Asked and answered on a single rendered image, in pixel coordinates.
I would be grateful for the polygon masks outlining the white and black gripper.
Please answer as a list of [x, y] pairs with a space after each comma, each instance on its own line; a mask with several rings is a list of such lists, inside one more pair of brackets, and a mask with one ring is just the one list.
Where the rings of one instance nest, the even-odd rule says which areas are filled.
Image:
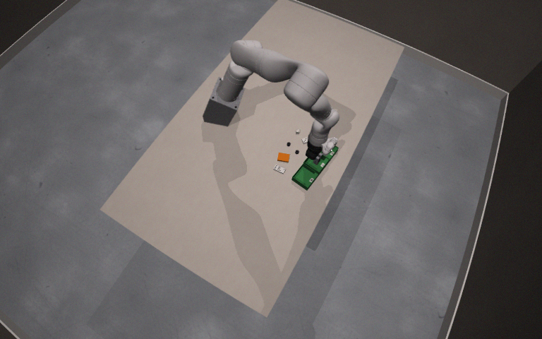
[[[338, 139], [333, 138], [325, 138], [322, 140], [318, 140], [314, 138], [311, 134], [311, 131], [308, 135], [308, 142], [307, 146], [308, 149], [306, 151], [306, 156], [313, 160], [314, 164], [318, 164], [320, 162], [320, 159], [322, 155], [327, 156], [332, 149], [336, 146], [338, 142]], [[322, 151], [322, 153], [320, 153]], [[319, 162], [318, 162], [319, 161]]]

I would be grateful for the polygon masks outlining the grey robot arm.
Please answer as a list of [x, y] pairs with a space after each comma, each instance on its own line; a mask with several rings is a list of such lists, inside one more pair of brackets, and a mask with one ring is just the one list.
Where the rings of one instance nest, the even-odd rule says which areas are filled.
[[328, 137], [330, 128], [339, 121], [339, 113], [331, 109], [327, 98], [322, 95], [329, 84], [324, 71], [271, 49], [263, 49], [257, 40], [235, 41], [230, 54], [233, 61], [229, 63], [216, 90], [222, 100], [235, 101], [253, 72], [273, 83], [289, 80], [284, 87], [285, 96], [297, 107], [313, 112], [315, 118], [310, 113], [315, 119], [312, 136], [318, 140]]

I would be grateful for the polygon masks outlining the green bin rack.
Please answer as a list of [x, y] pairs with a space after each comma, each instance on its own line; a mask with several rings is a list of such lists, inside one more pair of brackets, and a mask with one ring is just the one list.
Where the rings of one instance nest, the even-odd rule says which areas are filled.
[[324, 170], [329, 161], [331, 161], [338, 149], [339, 148], [335, 146], [334, 149], [332, 149], [332, 152], [326, 157], [322, 155], [320, 162], [317, 165], [313, 163], [313, 160], [307, 157], [302, 166], [292, 177], [292, 181], [296, 182], [305, 190], [308, 190], [319, 174]]

